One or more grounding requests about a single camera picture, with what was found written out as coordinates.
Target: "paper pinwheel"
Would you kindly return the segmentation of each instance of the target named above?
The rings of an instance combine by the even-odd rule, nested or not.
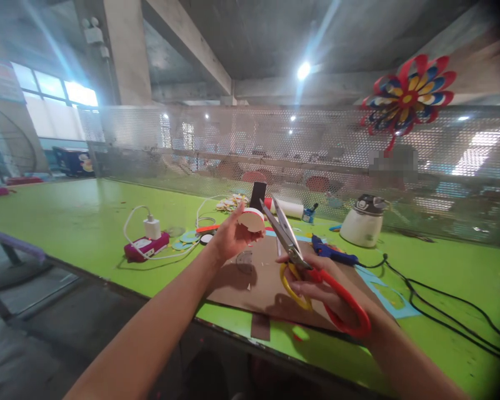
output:
[[[397,75],[384,76],[374,84],[374,95],[363,101],[363,108],[371,113],[361,125],[368,126],[370,135],[377,131],[392,135],[386,156],[398,136],[410,133],[415,124],[435,121],[439,108],[454,98],[453,92],[444,90],[457,76],[453,71],[443,72],[448,61],[444,56],[428,62],[428,56],[421,54],[406,62]]]

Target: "blue glue gun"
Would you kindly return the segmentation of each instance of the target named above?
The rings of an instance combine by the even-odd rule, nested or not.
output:
[[[341,264],[346,264],[351,267],[359,264],[359,259],[357,258],[357,256],[353,254],[341,253],[340,251],[331,248],[327,244],[322,243],[322,240],[318,236],[313,235],[311,237],[311,243],[313,244],[315,253],[317,253],[321,257],[328,257],[334,261],[340,262]]]

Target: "black cable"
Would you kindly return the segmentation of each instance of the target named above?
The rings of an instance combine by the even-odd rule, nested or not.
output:
[[[440,291],[438,289],[435,289],[431,286],[428,286],[422,282],[419,282],[419,281],[416,281],[414,279],[409,279],[409,278],[406,278],[400,271],[396,270],[394,267],[392,267],[392,265],[387,261],[387,258],[388,258],[388,255],[387,254],[384,254],[383,255],[383,260],[375,265],[375,266],[371,266],[371,267],[366,267],[362,264],[360,264],[362,267],[364,268],[378,268],[380,266],[383,266],[384,264],[387,265],[387,267],[389,267],[389,269],[391,271],[393,271],[395,274],[399,275],[405,282],[407,288],[409,289],[409,303],[411,304],[411,306],[417,310],[419,313],[421,313],[422,315],[424,315],[425,317],[428,317],[429,319],[431,319],[432,321],[450,329],[452,332],[455,332],[457,333],[458,335],[460,335],[461,337],[465,338],[466,340],[470,341],[471,343],[475,344],[476,346],[478,346],[479,348],[481,348],[482,350],[486,351],[487,353],[489,354],[492,354],[493,356],[497,357],[497,358],[500,358],[500,348],[495,346],[494,344],[492,344],[491,342],[485,340],[484,338],[482,338],[480,335],[478,335],[476,332],[474,332],[473,330],[471,330],[470,328],[466,327],[464,324],[462,324],[461,322],[459,322],[457,319],[455,319],[454,317],[450,316],[449,314],[447,314],[446,312],[442,311],[441,309],[437,308],[436,306],[434,306],[432,303],[430,303],[429,301],[425,300],[422,296],[420,296],[418,294],[418,292],[415,290],[415,288],[413,287],[412,283],[415,283],[415,284],[418,284],[424,288],[427,288],[429,290],[432,290],[436,293],[439,293],[439,294],[443,294],[445,296],[448,296],[448,297],[451,297],[453,299],[456,299],[456,300],[459,300],[465,304],[468,304],[469,306],[472,306],[474,309],[476,309],[477,311],[480,312],[480,314],[487,320],[489,326],[500,336],[500,329],[498,329],[494,323],[491,321],[491,319],[489,318],[489,316],[486,314],[485,311],[483,311],[481,308],[479,308],[477,305],[465,300],[465,299],[462,299],[460,297],[457,297],[457,296],[454,296],[452,294],[449,294],[449,293],[446,293],[446,292],[443,292],[443,291]],[[441,321],[440,319],[437,319],[436,317],[426,313],[425,311],[422,311],[421,309],[419,309],[414,303],[413,303],[413,299],[414,297],[417,296],[424,304],[428,305],[429,307],[435,309],[436,311],[438,311],[439,313],[443,314],[445,317],[447,317],[448,319],[450,319],[452,322],[458,324],[460,327],[462,327],[463,329],[465,329],[465,331],[467,331],[469,334],[471,334],[472,336],[476,337],[478,340],[480,340],[481,342],[483,342],[484,344],[492,347],[492,349],[496,350],[496,351],[493,351],[492,349],[484,346],[483,344],[479,343],[478,341],[474,340],[473,338],[471,338],[470,336],[466,335],[465,333],[455,329],[454,327],[452,327],[451,325],[447,324],[446,322],[443,322]]]

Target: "white paper cup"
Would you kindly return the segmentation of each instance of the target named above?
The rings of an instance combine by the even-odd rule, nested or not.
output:
[[[265,229],[265,217],[256,208],[245,208],[243,213],[237,218],[237,222],[246,226],[249,232],[261,232]]]

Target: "perforated metal panel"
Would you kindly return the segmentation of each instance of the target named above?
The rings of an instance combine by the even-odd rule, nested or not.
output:
[[[80,112],[97,176],[209,197],[319,203],[342,221],[363,193],[392,202],[388,229],[500,245],[500,107],[447,107],[383,156],[354,107],[109,107]]]

